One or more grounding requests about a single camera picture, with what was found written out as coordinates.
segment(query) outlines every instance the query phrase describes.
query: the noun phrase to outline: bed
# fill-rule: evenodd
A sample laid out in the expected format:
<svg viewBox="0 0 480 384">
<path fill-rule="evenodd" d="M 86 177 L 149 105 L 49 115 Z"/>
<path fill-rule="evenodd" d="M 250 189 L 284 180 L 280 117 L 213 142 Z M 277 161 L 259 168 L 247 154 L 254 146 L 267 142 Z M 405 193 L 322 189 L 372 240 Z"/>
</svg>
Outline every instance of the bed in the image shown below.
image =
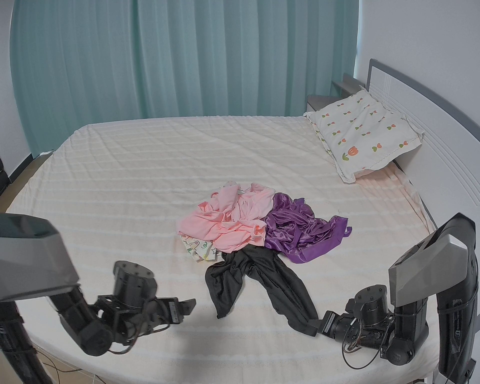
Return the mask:
<svg viewBox="0 0 480 384">
<path fill-rule="evenodd" d="M 400 108 L 415 90 L 408 93 L 400 87 L 401 92 L 392 92 L 395 87 L 388 84 L 393 81 L 385 80 L 393 77 L 390 70 L 371 63 L 368 86 L 377 87 L 379 96 Z M 408 86 L 403 80 L 398 81 Z M 415 156 L 405 156 L 399 164 L 413 175 L 416 186 Z M 438 361 L 434 298 L 427 314 L 430 335 L 411 363 L 397 367 L 377 359 L 360 371 L 346 367 L 339 343 L 289 328 L 265 290 L 247 277 L 232 312 L 216 319 L 204 282 L 209 264 L 196 263 L 186 253 L 175 234 L 175 220 L 229 180 L 258 182 L 294 198 L 305 197 L 325 219 L 348 217 L 353 231 L 340 246 L 306 264 L 285 259 L 305 283 L 321 317 L 326 310 L 342 313 L 348 299 L 368 285 L 388 286 L 388 267 L 434 229 L 417 190 L 396 165 L 344 184 L 303 117 L 187 117 L 88 125 L 42 165 L 9 212 L 47 218 L 60 231 L 87 302 L 112 291 L 113 264 L 123 259 L 154 271 L 157 296 L 195 297 L 197 306 L 181 325 L 141 337 L 127 355 L 90 357 L 69 338 L 45 298 L 24 300 L 18 306 L 33 342 L 71 364 L 125 384 L 405 384 L 433 371 Z M 420 193 L 428 195 L 422 197 L 433 219 L 448 219 L 448 213 L 439 214 L 428 203 L 434 201 L 432 186 L 419 184 Z M 461 210 L 449 208 L 453 213 Z M 361 366 L 373 355 L 373 350 L 362 349 L 348 358 Z"/>
</svg>

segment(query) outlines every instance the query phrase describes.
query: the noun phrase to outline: baseboard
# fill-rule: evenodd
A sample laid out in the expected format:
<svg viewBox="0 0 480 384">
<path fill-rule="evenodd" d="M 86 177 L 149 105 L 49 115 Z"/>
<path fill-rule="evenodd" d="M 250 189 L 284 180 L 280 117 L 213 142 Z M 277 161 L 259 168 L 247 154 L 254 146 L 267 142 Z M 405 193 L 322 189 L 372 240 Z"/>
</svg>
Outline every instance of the baseboard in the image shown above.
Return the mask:
<svg viewBox="0 0 480 384">
<path fill-rule="evenodd" d="M 4 170 L 0 170 L 0 195 L 9 186 L 10 180 Z"/>
<path fill-rule="evenodd" d="M 20 176 L 20 174 L 29 166 L 29 164 L 33 161 L 33 156 L 32 154 L 29 154 L 27 156 L 27 158 L 22 161 L 22 163 L 17 167 L 17 169 L 15 171 L 12 172 L 12 174 L 10 175 L 9 179 L 10 179 L 10 183 L 13 183 L 17 177 Z"/>
</svg>

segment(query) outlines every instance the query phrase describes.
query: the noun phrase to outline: tiled floor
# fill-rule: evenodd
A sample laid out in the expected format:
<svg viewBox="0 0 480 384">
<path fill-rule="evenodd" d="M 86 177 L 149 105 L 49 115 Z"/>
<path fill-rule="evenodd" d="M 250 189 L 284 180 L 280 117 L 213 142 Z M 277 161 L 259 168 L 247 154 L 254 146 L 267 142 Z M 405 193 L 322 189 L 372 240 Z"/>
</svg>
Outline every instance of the tiled floor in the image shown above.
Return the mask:
<svg viewBox="0 0 480 384">
<path fill-rule="evenodd" d="M 15 180 L 15 182 L 8 186 L 8 188 L 0 195 L 0 213 L 5 212 L 7 208 L 10 206 L 12 201 L 14 200 L 15 196 L 22 190 L 24 185 L 28 182 L 28 180 L 35 174 L 38 168 L 44 163 L 46 159 L 48 159 L 50 155 L 44 155 L 37 157 L 34 161 L 30 163 L 30 165 L 21 173 L 21 175 Z M 40 348 L 38 350 L 45 353 L 50 359 L 53 360 L 55 365 L 58 369 L 62 371 L 69 371 L 76 369 L 77 367 L 73 367 L 71 365 L 65 364 L 64 362 L 58 360 L 54 356 L 50 355 L 49 353 L 43 351 Z M 45 356 L 41 354 L 38 355 L 40 360 L 43 363 L 51 364 L 51 362 Z M 50 375 L 53 377 L 53 380 L 56 382 L 57 373 L 55 372 L 54 368 L 46 367 Z M 102 382 L 95 376 L 93 373 L 87 371 L 80 371 L 80 372 L 71 372 L 71 373 L 61 373 L 60 375 L 60 383 L 62 384 L 102 384 Z M 112 381 L 103 379 L 107 384 L 114 384 Z M 20 379 L 17 377 L 16 373 L 8 364 L 7 360 L 5 359 L 4 355 L 0 353 L 0 383 L 2 384 L 22 384 Z"/>
</svg>

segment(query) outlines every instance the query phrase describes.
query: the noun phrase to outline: purple apron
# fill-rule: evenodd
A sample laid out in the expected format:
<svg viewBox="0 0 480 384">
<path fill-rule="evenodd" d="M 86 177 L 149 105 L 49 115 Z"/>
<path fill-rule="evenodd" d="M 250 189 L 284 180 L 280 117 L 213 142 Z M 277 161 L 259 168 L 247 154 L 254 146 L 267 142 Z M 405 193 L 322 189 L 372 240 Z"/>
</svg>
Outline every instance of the purple apron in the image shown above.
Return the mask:
<svg viewBox="0 0 480 384">
<path fill-rule="evenodd" d="M 283 252 L 297 264 L 329 252 L 352 232 L 346 217 L 333 216 L 330 221 L 315 218 L 304 198 L 292 200 L 281 192 L 275 193 L 273 209 L 264 221 L 265 247 Z"/>
</svg>

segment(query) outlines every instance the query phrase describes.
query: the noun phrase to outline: clothing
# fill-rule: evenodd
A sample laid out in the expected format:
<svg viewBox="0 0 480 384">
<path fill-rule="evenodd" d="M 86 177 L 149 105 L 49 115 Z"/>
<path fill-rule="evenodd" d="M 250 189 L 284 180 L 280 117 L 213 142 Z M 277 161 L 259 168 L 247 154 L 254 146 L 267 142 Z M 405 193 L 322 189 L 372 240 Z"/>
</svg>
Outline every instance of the clothing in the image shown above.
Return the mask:
<svg viewBox="0 0 480 384">
<path fill-rule="evenodd" d="M 294 263 L 306 263 L 329 252 L 352 232 L 346 217 L 333 216 L 328 222 L 315 218 L 303 198 L 292 200 L 279 192 L 273 200 L 273 209 L 265 218 L 265 247 L 283 252 Z"/>
<path fill-rule="evenodd" d="M 181 241 L 195 261 L 216 260 L 216 257 L 221 254 L 221 251 L 217 250 L 211 241 L 198 240 L 187 235 L 181 235 Z"/>
<path fill-rule="evenodd" d="M 243 275 L 248 275 L 262 284 L 276 312 L 285 315 L 290 327 L 309 336 L 317 334 L 317 328 L 308 324 L 310 319 L 318 320 L 312 299 L 302 280 L 276 251 L 247 245 L 233 253 L 222 253 L 222 258 L 225 261 L 209 266 L 205 273 L 218 319 L 230 312 L 242 287 Z"/>
<path fill-rule="evenodd" d="M 212 241 L 223 252 L 234 252 L 247 244 L 263 246 L 265 217 L 273 207 L 275 190 L 252 183 L 227 183 L 210 201 L 177 222 L 179 234 Z"/>
</svg>

